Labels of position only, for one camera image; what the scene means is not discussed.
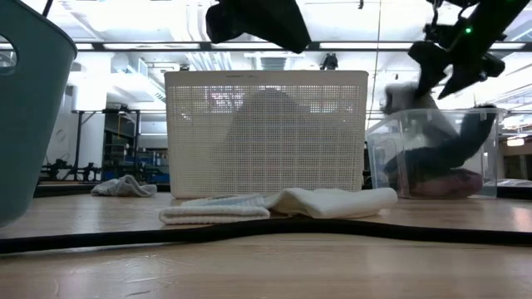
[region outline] blue plastic bin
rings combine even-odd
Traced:
[[[0,71],[1,227],[32,201],[76,45],[19,0],[0,0],[0,35],[17,53],[15,67]]]

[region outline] white cloth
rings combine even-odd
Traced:
[[[288,215],[312,218],[360,218],[371,216],[397,202],[393,189],[381,188],[348,192],[340,189],[285,189],[277,195],[260,194],[196,199],[164,208],[164,224],[232,223],[269,218],[269,209]]]
[[[111,179],[98,184],[91,191],[92,195],[103,196],[150,197],[156,193],[157,186],[151,184],[140,186],[136,179],[128,174],[119,179]]]

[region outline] transparent storage container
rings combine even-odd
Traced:
[[[478,108],[389,115],[366,132],[372,187],[411,199],[496,197],[497,124],[504,113]]]

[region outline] white mesh basket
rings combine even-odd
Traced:
[[[362,187],[365,71],[165,73],[176,198]]]

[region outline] wooden table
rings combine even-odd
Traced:
[[[152,199],[36,199],[0,238],[164,229]],[[366,221],[532,232],[532,202],[401,201]],[[532,249],[286,234],[0,257],[0,298],[531,298]]]

